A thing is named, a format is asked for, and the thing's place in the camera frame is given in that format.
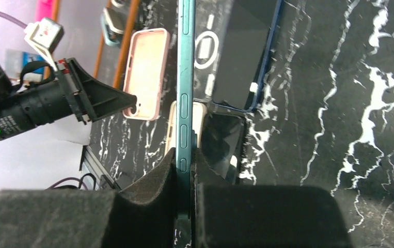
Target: white cable connector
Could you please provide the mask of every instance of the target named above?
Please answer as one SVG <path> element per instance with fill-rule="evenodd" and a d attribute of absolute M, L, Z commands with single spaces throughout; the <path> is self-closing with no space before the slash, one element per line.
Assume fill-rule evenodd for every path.
<path fill-rule="evenodd" d="M 24 32 L 25 41 L 51 65 L 54 71 L 58 71 L 51 54 L 65 33 L 63 27 L 49 18 L 43 18 L 40 22 L 29 23 Z"/>

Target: white wall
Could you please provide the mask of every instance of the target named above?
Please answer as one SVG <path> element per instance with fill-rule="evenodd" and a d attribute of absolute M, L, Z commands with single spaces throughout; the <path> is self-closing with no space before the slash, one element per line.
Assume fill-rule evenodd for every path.
<path fill-rule="evenodd" d="M 65 36 L 54 59 L 75 57 L 93 73 L 100 40 L 99 17 L 106 0 L 60 0 L 59 23 Z M 34 21 L 36 0 L 0 0 L 0 11 L 29 23 Z M 0 64 L 6 49 L 34 52 L 23 31 L 0 18 Z M 89 142 L 90 126 L 70 116 L 53 124 L 0 142 L 0 189 L 43 189 L 64 177 L 80 177 L 82 145 Z"/>

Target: marble surface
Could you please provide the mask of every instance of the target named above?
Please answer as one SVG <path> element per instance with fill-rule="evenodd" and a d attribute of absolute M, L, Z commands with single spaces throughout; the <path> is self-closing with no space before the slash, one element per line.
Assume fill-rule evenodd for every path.
<path fill-rule="evenodd" d="M 148 25 L 173 36 L 161 117 L 92 127 L 91 147 L 122 187 L 162 158 L 175 98 L 176 1 L 150 4 Z M 324 188 L 355 247 L 394 247 L 394 0 L 287 0 L 274 48 L 263 102 L 245 116 L 241 183 Z M 177 247 L 190 246 L 187 228 Z"/>

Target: wooden stick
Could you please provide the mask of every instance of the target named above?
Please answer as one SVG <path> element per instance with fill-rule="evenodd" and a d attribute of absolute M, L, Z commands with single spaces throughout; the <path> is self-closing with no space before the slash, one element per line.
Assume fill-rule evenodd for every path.
<path fill-rule="evenodd" d="M 110 8 L 111 6 L 112 6 L 112 0 L 108 0 L 107 5 L 105 7 Z M 100 47 L 98 48 L 98 53 L 97 53 L 97 63 L 95 64 L 95 71 L 93 72 L 93 77 L 94 78 L 97 78 L 98 72 L 100 70 L 100 64 L 101 64 L 102 50 L 103 49 L 104 49 L 104 36 L 103 36 L 103 34 L 101 34 Z"/>
<path fill-rule="evenodd" d="M 125 33 L 122 39 L 121 51 L 119 52 L 118 66 L 115 72 L 115 78 L 113 80 L 113 87 L 119 89 L 121 75 L 124 68 L 127 67 L 128 53 L 130 49 L 131 35 L 133 34 L 134 23 L 137 18 L 137 13 L 139 10 L 140 0 L 131 0 L 130 12 L 127 18 L 127 23 L 125 24 Z"/>
<path fill-rule="evenodd" d="M 51 19 L 54 22 L 57 22 L 59 12 L 60 12 L 60 0 L 54 0 L 53 4 L 52 4 L 52 16 L 51 16 Z M 43 78 L 47 79 L 49 74 L 50 74 L 49 68 L 45 67 L 45 72 L 44 72 Z"/>

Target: pink object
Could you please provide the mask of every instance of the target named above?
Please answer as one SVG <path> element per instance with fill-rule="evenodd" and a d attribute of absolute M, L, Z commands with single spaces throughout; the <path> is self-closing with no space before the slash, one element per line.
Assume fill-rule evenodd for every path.
<path fill-rule="evenodd" d="M 37 0 L 36 5 L 36 22 L 40 22 L 43 18 L 52 18 L 52 4 L 54 0 Z"/>

